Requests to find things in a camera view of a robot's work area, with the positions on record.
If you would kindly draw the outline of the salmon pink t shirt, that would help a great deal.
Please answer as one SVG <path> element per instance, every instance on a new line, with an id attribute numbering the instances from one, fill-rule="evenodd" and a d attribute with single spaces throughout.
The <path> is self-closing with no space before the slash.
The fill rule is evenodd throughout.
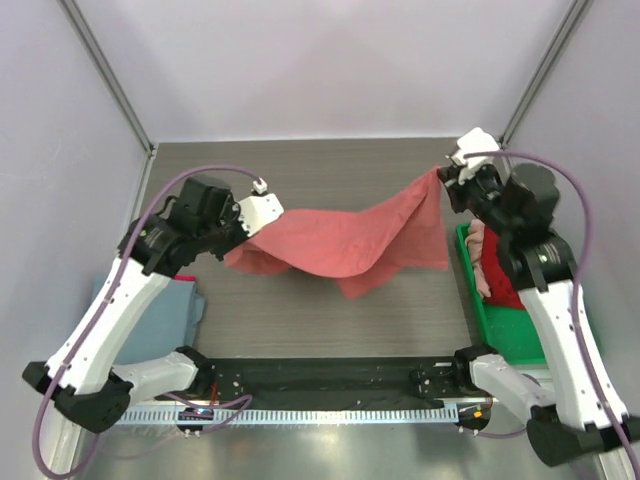
<path id="1" fill-rule="evenodd" d="M 228 267 L 275 275 L 291 268 L 334 279 L 358 298 L 404 268 L 445 270 L 448 247 L 435 168 L 360 212 L 293 209 L 225 257 Z"/>

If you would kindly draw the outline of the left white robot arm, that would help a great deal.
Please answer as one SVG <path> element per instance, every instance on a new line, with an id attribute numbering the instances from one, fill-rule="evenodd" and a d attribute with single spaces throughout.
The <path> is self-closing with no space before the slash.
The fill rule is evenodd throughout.
<path id="1" fill-rule="evenodd" d="M 180 392 L 198 400 L 214 382 L 212 360 L 190 346 L 136 364 L 116 357 L 147 307 L 198 255 L 218 260 L 283 212 L 266 183 L 236 200 L 214 177 L 192 176 L 172 207 L 135 220 L 120 242 L 98 296 L 64 344 L 46 361 L 32 361 L 22 378 L 67 420 L 94 434 L 126 410 Z"/>

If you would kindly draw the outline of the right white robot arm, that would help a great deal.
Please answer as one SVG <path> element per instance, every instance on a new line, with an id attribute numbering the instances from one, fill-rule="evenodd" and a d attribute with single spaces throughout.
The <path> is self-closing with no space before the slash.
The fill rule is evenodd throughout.
<path id="1" fill-rule="evenodd" d="M 453 211 L 470 211 L 497 235 L 499 265 L 533 322 L 553 384 L 537 385 L 482 345 L 455 352 L 453 388 L 496 397 L 525 425 L 531 448 L 549 467 L 638 441 L 639 419 L 610 384 L 588 330 L 571 247 L 551 228 L 560 198 L 553 173 L 520 164 L 501 180 L 484 165 L 466 179 L 451 165 L 437 175 Z"/>

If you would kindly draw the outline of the light pink t shirt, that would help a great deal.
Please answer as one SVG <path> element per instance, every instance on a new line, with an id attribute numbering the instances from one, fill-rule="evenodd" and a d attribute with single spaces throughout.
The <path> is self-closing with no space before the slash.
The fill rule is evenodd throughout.
<path id="1" fill-rule="evenodd" d="M 467 230 L 465 246 L 471 262 L 476 291 L 482 299 L 488 299 L 491 296 L 491 290 L 481 262 L 484 233 L 485 225 L 478 219 L 472 220 Z"/>

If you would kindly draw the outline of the dark red t shirt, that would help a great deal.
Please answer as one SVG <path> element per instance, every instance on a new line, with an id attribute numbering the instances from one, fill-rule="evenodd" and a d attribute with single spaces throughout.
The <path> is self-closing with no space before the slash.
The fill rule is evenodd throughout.
<path id="1" fill-rule="evenodd" d="M 486 228 L 480 257 L 480 265 L 490 293 L 485 302 L 493 306 L 524 310 L 517 292 L 499 264 L 497 246 L 498 236 Z"/>

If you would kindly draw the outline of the folded blue t shirt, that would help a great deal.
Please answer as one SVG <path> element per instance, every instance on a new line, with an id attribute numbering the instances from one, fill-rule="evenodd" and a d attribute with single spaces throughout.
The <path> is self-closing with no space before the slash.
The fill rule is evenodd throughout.
<path id="1" fill-rule="evenodd" d="M 172 280 L 149 304 L 124 342 L 114 363 L 137 364 L 193 347 L 206 307 L 196 282 Z"/>

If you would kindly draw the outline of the green plastic bin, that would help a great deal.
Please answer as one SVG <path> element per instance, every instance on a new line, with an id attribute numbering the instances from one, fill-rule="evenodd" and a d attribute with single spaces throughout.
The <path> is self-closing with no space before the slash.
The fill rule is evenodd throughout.
<path id="1" fill-rule="evenodd" d="M 469 223 L 455 228 L 455 245 L 481 340 L 511 365 L 545 365 L 546 359 L 533 322 L 526 311 L 487 304 L 476 283 L 465 239 Z"/>

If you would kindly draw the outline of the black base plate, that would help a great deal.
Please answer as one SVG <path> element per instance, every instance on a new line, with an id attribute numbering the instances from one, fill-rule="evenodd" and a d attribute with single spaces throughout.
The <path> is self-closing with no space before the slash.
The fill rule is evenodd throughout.
<path id="1" fill-rule="evenodd" d="M 392 411 L 491 403 L 451 356 L 228 358 L 212 362 L 206 396 L 252 396 L 254 410 Z"/>

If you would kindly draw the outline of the right aluminium frame post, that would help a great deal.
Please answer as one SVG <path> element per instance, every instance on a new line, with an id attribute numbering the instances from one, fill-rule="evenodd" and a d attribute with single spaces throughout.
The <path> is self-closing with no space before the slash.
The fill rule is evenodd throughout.
<path id="1" fill-rule="evenodd" d="M 593 2 L 591 0 L 573 0 L 554 31 L 536 69 L 524 89 L 513 113 L 511 114 L 499 144 L 508 146 L 515 137 L 519 127 L 531 110 L 535 100 L 550 79 L 554 68 L 568 47 Z"/>

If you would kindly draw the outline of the aluminium frame post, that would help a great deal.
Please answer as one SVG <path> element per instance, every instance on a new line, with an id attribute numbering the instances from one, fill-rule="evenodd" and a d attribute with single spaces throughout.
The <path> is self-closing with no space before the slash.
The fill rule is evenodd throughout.
<path id="1" fill-rule="evenodd" d="M 554 68 L 568 47 L 593 2 L 591 0 L 573 0 L 554 31 L 536 69 L 524 89 L 513 113 L 511 114 L 499 144 L 508 146 L 515 137 L 519 127 L 531 110 L 535 100 L 550 79 Z"/>
<path id="2" fill-rule="evenodd" d="M 107 59 L 97 37 L 86 20 L 78 3 L 74 0 L 57 0 L 56 3 L 66 16 L 71 28 L 78 37 L 103 81 L 117 108 L 147 156 L 155 152 L 155 145 L 143 127 L 133 105 L 119 82 L 115 71 Z"/>

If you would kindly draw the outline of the aluminium front rail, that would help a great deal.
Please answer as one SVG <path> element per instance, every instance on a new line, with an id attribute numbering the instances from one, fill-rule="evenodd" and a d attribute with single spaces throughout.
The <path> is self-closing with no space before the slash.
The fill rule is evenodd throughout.
<path id="1" fill-rule="evenodd" d="M 196 376 L 193 361 L 171 354 L 157 360 L 113 365 L 103 370 L 91 370 L 86 362 L 80 362 L 63 373 L 59 385 L 72 386 L 77 395 L 85 395 L 101 391 L 114 380 L 124 385 L 129 403 L 135 405 L 158 395 L 189 389 L 199 395 L 201 388 L 196 385 Z M 485 391 L 512 408 L 525 404 L 529 391 L 539 386 L 535 378 L 512 367 L 498 354 L 482 355 L 465 363 L 458 374 L 458 385 L 467 390 Z"/>

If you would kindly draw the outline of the left aluminium frame post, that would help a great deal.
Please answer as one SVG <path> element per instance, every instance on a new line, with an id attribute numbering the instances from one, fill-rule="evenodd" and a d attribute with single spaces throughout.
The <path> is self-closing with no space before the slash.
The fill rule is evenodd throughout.
<path id="1" fill-rule="evenodd" d="M 66 16 L 71 28 L 78 37 L 103 81 L 117 108 L 147 156 L 155 152 L 155 145 L 143 127 L 133 105 L 119 82 L 115 71 L 107 59 L 97 37 L 86 20 L 78 3 L 74 0 L 57 0 L 56 3 Z"/>

